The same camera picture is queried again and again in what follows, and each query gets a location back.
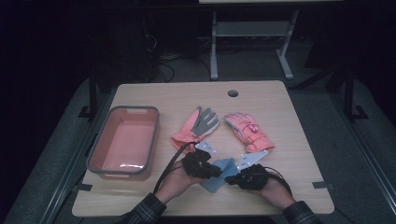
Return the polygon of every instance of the pink glove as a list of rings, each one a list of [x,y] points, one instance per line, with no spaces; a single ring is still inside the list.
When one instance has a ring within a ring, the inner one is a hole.
[[[225,120],[233,127],[233,133],[241,142],[247,144],[247,152],[263,151],[271,149],[275,145],[266,138],[256,120],[249,114],[229,114]]]
[[[201,112],[202,108],[198,106],[184,123],[181,132],[172,135],[172,145],[175,148],[180,149],[189,142],[199,142],[219,126],[217,115],[210,108]],[[184,151],[192,152],[194,146],[189,145]]]

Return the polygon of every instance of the sleeve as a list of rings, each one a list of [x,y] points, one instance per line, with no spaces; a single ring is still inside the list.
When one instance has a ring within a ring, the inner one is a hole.
[[[283,216],[290,224],[322,224],[309,206],[301,201],[292,204],[283,211]]]
[[[115,224],[154,224],[165,209],[166,205],[150,193],[131,212],[119,217]]]

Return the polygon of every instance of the plastic tray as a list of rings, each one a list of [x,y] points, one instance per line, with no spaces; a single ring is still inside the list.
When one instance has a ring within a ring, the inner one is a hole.
[[[146,180],[159,131],[154,106],[116,106],[94,142],[87,168],[104,179]]]

